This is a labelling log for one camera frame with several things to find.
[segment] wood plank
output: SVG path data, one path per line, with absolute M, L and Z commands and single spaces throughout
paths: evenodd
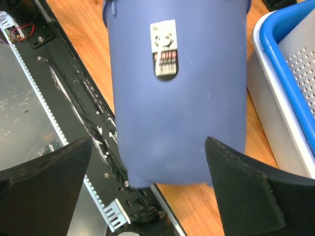
M 107 30 L 102 21 L 101 0 L 47 0 L 106 101 L 114 110 Z M 257 20 L 268 11 L 253 0 L 248 15 L 248 55 L 253 51 L 251 33 Z M 246 154 L 277 166 L 248 95 Z M 159 188 L 189 236 L 221 236 L 222 224 L 212 188 L 200 184 Z

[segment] blue bin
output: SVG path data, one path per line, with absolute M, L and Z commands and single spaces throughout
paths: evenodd
M 132 187 L 211 184 L 208 136 L 245 151 L 249 7 L 105 2 L 118 146 Z
M 279 77 L 313 153 L 315 153 L 315 120 L 278 43 L 314 8 L 315 0 L 308 0 L 281 9 L 271 14 L 260 28 L 261 45 Z

